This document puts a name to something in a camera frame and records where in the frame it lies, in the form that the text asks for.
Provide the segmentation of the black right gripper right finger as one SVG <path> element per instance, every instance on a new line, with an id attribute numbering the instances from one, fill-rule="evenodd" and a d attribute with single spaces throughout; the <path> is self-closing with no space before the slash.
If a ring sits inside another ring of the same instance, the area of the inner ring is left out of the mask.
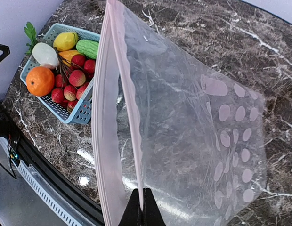
<path id="1" fill-rule="evenodd" d="M 143 226 L 166 226 L 150 188 L 143 189 Z"/>

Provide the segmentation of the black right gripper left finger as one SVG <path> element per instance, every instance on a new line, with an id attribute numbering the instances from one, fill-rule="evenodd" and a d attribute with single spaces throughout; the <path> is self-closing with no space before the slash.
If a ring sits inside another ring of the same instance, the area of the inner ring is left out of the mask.
<path id="1" fill-rule="evenodd" d="M 138 189 L 134 189 L 118 226 L 141 226 L 141 219 L 142 211 L 140 208 Z"/>

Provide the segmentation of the clear zip top bag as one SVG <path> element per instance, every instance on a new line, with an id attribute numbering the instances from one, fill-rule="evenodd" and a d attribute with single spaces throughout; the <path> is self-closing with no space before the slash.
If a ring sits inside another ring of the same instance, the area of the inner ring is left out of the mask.
<path id="1" fill-rule="evenodd" d="M 266 185 L 264 97 L 204 65 L 117 0 L 106 3 L 92 95 L 105 225 L 150 188 L 168 226 L 225 226 Z"/>

